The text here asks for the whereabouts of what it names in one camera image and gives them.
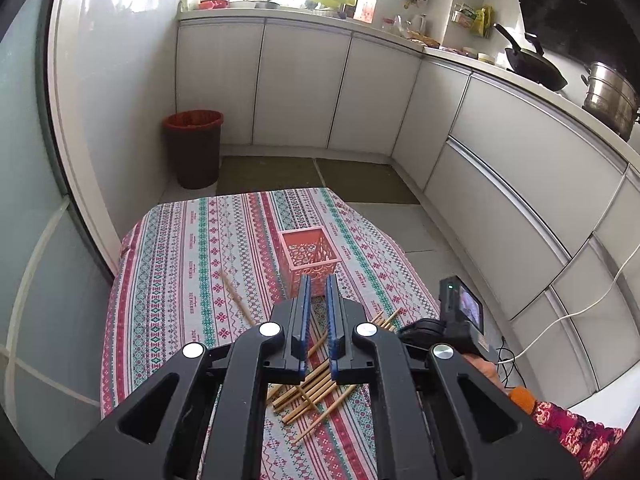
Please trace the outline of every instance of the countertop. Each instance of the countertop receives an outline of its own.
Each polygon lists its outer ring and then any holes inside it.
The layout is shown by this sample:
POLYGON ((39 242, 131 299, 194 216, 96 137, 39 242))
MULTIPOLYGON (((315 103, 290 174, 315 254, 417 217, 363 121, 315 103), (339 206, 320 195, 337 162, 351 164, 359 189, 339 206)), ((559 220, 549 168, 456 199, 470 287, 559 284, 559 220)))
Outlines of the countertop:
POLYGON ((339 20, 337 18, 329 18, 319 16, 309 12, 281 9, 207 9, 207 10, 187 10, 178 13, 179 22, 190 22, 191 20, 203 20, 207 18, 270 18, 279 20, 293 20, 297 22, 315 23, 326 27, 336 27, 343 30, 350 30, 378 38, 379 40, 388 41, 403 46, 409 50, 422 53, 427 57, 443 59, 451 63, 468 67, 479 73, 485 73, 495 78, 501 79, 507 83, 517 86, 530 94, 535 95, 539 99, 547 102, 549 105, 564 112, 575 121, 583 124, 585 127, 600 137, 616 152, 620 154, 627 162, 629 162, 637 171, 640 172, 640 155, 631 148, 624 140, 620 138, 611 129, 593 117, 590 113, 575 105, 565 97, 552 92, 551 90, 525 79, 513 72, 500 68, 498 66, 489 65, 470 57, 460 56, 451 52, 444 52, 434 48, 421 48, 412 41, 400 38, 388 32, 383 32, 357 20, 339 20))

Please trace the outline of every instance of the red patterned sleeve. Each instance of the red patterned sleeve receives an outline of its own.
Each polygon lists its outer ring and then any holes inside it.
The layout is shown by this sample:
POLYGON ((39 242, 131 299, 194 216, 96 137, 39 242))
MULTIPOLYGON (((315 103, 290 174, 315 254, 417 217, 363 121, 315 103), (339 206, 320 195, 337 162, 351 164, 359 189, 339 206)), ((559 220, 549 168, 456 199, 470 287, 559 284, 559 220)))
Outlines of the red patterned sleeve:
POLYGON ((577 458, 585 478, 591 476, 625 433, 619 428, 605 428, 600 423, 589 422, 551 402, 536 401, 531 416, 577 458))

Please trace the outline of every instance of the trash can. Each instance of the trash can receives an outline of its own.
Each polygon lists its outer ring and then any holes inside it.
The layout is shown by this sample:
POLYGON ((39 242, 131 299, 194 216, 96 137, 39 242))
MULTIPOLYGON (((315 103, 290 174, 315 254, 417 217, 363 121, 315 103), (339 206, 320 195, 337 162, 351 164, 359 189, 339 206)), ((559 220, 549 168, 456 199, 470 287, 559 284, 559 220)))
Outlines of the trash can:
POLYGON ((213 110, 189 110, 162 121, 169 165, 183 188, 201 189, 218 180, 223 121, 213 110))

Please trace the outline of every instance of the red trash can rim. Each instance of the red trash can rim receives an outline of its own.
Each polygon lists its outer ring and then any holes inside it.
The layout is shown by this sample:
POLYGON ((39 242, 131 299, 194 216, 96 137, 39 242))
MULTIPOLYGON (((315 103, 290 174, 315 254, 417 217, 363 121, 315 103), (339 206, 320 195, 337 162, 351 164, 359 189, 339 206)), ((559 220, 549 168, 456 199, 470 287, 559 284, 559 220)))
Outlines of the red trash can rim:
POLYGON ((214 110, 187 110, 179 114, 170 115, 162 120, 162 126, 175 130, 194 130, 208 126, 222 124, 225 117, 214 110))

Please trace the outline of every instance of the green floor mat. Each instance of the green floor mat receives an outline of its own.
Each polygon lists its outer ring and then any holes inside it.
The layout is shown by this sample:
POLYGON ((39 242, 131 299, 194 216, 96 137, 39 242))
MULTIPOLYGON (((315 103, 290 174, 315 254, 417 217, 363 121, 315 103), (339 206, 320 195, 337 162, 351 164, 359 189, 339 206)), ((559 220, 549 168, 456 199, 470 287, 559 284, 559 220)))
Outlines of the green floor mat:
POLYGON ((322 187, 312 158, 224 156, 216 195, 322 187))
POLYGON ((326 186, 345 202, 419 204, 396 171, 386 164, 316 160, 326 186))

